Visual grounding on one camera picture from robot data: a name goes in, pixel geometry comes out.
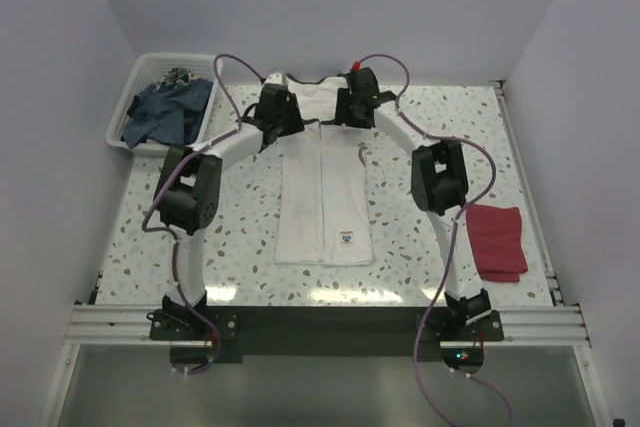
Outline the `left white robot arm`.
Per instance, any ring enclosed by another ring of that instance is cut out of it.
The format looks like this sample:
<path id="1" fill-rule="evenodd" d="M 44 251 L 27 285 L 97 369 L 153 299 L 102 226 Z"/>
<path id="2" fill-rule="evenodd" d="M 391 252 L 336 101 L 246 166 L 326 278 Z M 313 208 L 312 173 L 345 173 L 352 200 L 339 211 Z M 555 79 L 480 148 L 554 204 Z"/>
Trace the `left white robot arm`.
<path id="1" fill-rule="evenodd" d="M 171 325 L 183 338 L 196 339 L 207 327 L 204 236 L 217 215 L 223 173 L 303 130 L 296 95 L 283 85 L 266 83 L 237 128 L 198 147 L 172 147 L 167 152 L 142 227 L 173 240 L 169 291 L 162 309 L 176 310 Z"/>

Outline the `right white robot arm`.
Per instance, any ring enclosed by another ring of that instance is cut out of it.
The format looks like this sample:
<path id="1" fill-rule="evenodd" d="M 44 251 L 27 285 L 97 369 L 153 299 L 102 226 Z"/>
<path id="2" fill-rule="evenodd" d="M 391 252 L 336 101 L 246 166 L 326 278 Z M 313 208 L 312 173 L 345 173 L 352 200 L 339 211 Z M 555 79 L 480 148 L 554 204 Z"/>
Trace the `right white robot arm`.
<path id="1" fill-rule="evenodd" d="M 432 224 L 444 264 L 441 286 L 433 298 L 446 302 L 445 326 L 459 340 L 469 339 L 491 313 L 489 295 L 479 278 L 473 256 L 458 253 L 464 236 L 469 180 L 462 141 L 428 134 L 400 111 L 400 96 L 382 91 L 373 70 L 356 62 L 345 74 L 347 86 L 338 90 L 335 123 L 376 129 L 389 136 L 410 157 L 410 193 Z"/>

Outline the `white tank top navy trim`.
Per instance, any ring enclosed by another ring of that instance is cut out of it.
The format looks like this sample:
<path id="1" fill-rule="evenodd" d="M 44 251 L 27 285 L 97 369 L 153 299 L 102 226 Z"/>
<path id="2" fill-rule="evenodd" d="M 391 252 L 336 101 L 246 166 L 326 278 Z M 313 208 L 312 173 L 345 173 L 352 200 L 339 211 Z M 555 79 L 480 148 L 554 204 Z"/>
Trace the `white tank top navy trim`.
<path id="1" fill-rule="evenodd" d="M 305 123 L 277 144 L 283 154 L 275 262 L 353 267 L 374 260 L 366 199 L 365 132 L 333 123 L 339 76 L 301 83 L 287 76 Z"/>

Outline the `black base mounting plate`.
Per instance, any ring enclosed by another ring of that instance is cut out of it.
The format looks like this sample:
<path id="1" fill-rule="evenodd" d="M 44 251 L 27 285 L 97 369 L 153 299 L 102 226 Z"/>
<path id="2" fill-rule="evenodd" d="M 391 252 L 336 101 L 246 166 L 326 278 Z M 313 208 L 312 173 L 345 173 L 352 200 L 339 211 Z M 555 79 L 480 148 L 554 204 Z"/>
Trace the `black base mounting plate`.
<path id="1" fill-rule="evenodd" d="M 174 366 L 240 363 L 247 356 L 450 356 L 446 343 L 478 352 L 504 340 L 498 312 L 458 323 L 445 307 L 223 307 L 193 315 L 182 306 L 151 311 L 149 337 L 170 345 Z"/>

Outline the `blue denim tank top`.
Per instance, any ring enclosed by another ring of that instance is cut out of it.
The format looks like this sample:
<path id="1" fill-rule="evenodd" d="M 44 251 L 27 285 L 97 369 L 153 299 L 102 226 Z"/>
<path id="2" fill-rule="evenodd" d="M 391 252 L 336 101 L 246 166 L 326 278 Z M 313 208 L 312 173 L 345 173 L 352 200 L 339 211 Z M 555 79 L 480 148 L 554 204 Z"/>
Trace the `blue denim tank top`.
<path id="1" fill-rule="evenodd" d="M 167 146 L 194 143 L 212 86 L 202 78 L 149 85 L 134 96 L 121 139 L 129 148 L 149 140 Z"/>

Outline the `red tank top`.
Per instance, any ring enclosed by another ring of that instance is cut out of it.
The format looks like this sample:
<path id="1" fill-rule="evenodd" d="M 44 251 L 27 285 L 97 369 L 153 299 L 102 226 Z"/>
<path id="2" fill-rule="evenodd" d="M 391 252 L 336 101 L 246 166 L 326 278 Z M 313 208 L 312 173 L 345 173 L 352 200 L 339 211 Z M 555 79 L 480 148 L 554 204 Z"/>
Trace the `red tank top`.
<path id="1" fill-rule="evenodd" d="M 528 272 L 522 248 L 522 218 L 517 207 L 472 205 L 466 226 L 477 271 L 483 281 L 518 283 Z"/>

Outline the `white plastic basket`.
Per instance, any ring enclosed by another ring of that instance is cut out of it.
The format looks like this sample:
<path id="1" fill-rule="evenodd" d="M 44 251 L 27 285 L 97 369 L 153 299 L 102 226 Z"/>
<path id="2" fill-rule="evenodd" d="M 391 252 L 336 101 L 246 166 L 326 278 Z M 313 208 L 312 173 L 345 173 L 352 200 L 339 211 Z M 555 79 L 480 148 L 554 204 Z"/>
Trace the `white plastic basket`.
<path id="1" fill-rule="evenodd" d="M 183 67 L 191 70 L 194 79 L 202 78 L 212 82 L 212 90 L 206 106 L 202 126 L 196 138 L 195 144 L 204 140 L 207 123 L 212 113 L 218 82 L 215 74 L 222 70 L 221 63 L 215 63 L 212 55 L 187 54 L 187 53 L 147 53 L 137 59 L 127 79 L 125 87 L 116 104 L 109 127 L 105 135 L 107 144 L 112 147 L 122 148 L 139 155 L 162 156 L 167 151 L 167 145 L 149 140 L 136 147 L 129 148 L 121 139 L 123 127 L 129 120 L 126 114 L 136 94 L 149 85 L 160 84 L 161 77 L 174 67 Z"/>

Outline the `aluminium front rail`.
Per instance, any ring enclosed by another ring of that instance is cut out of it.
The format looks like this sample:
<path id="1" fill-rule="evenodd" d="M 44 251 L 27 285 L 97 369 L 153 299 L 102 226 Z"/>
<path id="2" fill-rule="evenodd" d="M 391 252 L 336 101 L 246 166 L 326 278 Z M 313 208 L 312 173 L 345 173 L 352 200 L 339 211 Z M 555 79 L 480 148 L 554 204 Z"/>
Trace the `aluminium front rail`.
<path id="1" fill-rule="evenodd" d="M 147 314 L 155 306 L 76 305 L 67 324 L 69 345 L 144 345 L 150 342 Z"/>

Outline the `patterned tank top in basket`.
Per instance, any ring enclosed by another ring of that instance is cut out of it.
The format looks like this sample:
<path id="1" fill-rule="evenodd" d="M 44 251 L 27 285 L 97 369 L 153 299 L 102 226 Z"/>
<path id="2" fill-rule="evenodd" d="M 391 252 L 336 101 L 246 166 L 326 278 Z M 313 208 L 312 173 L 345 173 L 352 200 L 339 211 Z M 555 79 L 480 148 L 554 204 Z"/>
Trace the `patterned tank top in basket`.
<path id="1" fill-rule="evenodd" d="M 167 71 L 159 80 L 161 85 L 181 85 L 188 84 L 194 79 L 191 70 L 183 67 L 174 67 Z"/>

